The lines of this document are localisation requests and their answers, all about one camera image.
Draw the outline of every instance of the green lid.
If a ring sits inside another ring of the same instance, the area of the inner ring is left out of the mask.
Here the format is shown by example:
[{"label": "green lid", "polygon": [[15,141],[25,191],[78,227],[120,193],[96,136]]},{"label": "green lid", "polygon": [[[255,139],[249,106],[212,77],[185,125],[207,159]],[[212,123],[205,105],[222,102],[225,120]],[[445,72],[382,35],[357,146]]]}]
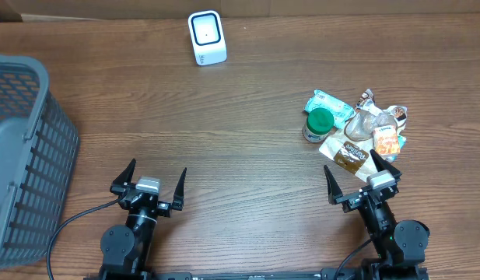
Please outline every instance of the green lid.
[{"label": "green lid", "polygon": [[333,114],[324,108],[312,110],[307,117],[307,128],[317,135],[327,134],[333,128],[334,123]]}]

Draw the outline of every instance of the candy wrapper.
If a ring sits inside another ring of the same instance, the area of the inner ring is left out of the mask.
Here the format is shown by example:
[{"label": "candy wrapper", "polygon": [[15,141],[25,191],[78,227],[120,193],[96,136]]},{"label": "candy wrapper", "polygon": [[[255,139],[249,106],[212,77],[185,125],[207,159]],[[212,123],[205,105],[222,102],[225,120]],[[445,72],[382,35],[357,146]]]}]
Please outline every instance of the candy wrapper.
[{"label": "candy wrapper", "polygon": [[397,131],[394,125],[385,125],[373,129],[374,150],[381,156],[396,156],[401,152]]},{"label": "candy wrapper", "polygon": [[[406,139],[400,134],[405,129],[407,108],[390,106],[381,110],[375,105],[373,93],[368,89],[357,103],[356,111],[358,114],[353,119],[326,138],[319,151],[366,181],[369,175],[377,172],[370,156],[370,150],[373,149],[373,130],[392,125],[397,132],[399,146],[402,147]],[[389,162],[394,159],[395,156],[386,157]]]},{"label": "candy wrapper", "polygon": [[337,98],[334,98],[320,89],[314,90],[314,97],[307,101],[307,105],[305,106],[304,110],[307,113],[310,113],[316,108],[324,108],[329,110],[335,118],[336,128],[343,128],[345,126],[345,122],[349,118],[353,117],[354,114],[356,114],[352,106]]}]

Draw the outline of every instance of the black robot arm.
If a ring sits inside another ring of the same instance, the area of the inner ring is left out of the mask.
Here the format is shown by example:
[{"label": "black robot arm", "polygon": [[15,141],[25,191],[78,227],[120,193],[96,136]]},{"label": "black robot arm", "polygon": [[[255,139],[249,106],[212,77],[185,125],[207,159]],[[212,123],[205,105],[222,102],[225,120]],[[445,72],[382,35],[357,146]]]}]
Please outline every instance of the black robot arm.
[{"label": "black robot arm", "polygon": [[[379,257],[363,260],[361,268],[350,272],[356,274],[355,279],[422,279],[426,270],[418,265],[425,261],[429,229],[414,220],[397,223],[387,199],[398,193],[402,173],[374,150],[370,153],[378,173],[369,176],[367,185],[352,194],[343,195],[331,171],[324,166],[329,202],[342,204],[345,213],[359,211]],[[323,269],[321,273],[335,278],[335,272]]]},{"label": "black robot arm", "polygon": [[103,264],[98,276],[91,279],[150,280],[152,273],[146,270],[146,260],[157,217],[170,217],[172,210],[183,209],[186,168],[169,203],[159,201],[159,179],[140,177],[138,183],[131,182],[135,165],[133,159],[110,186],[111,193],[124,196],[118,204],[129,214],[124,226],[112,226],[103,234]]},{"label": "black robot arm", "polygon": [[221,275],[192,275],[188,272],[154,274],[146,268],[146,260],[158,216],[170,217],[171,210],[184,206],[184,178],[180,176],[173,202],[159,201],[158,179],[141,177],[131,182],[136,161],[133,159],[124,172],[114,180],[110,191],[120,198],[118,203],[129,211],[124,226],[109,228],[101,239],[103,264],[99,274],[85,280],[426,280],[427,270],[419,268],[425,260],[429,229],[414,220],[395,221],[387,199],[398,193],[401,172],[386,162],[375,151],[371,156],[378,173],[367,178],[367,185],[359,191],[344,195],[327,166],[324,173],[328,182],[328,200],[342,204],[344,212],[358,210],[363,218],[370,240],[378,253],[377,259],[365,259],[358,268],[323,268],[320,271],[244,273]]}]

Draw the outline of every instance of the teal wrapper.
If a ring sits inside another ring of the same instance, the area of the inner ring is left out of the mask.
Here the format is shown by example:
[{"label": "teal wrapper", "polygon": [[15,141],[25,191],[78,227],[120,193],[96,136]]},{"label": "teal wrapper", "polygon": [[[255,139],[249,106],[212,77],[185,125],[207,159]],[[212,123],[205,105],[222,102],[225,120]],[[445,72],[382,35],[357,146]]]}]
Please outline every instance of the teal wrapper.
[{"label": "teal wrapper", "polygon": [[307,101],[305,111],[310,113],[317,108],[324,108],[333,114],[336,128],[344,128],[345,122],[356,114],[352,106],[334,98],[320,89],[314,90],[314,97]]}]

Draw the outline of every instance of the white device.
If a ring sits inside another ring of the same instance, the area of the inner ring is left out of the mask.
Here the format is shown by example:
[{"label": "white device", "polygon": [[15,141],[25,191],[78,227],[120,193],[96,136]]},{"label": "white device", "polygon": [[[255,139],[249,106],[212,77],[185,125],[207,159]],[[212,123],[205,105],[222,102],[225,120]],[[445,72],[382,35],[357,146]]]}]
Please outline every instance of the white device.
[{"label": "white device", "polygon": [[198,65],[223,62],[227,58],[221,18],[216,11],[196,12],[187,19],[194,57]]}]

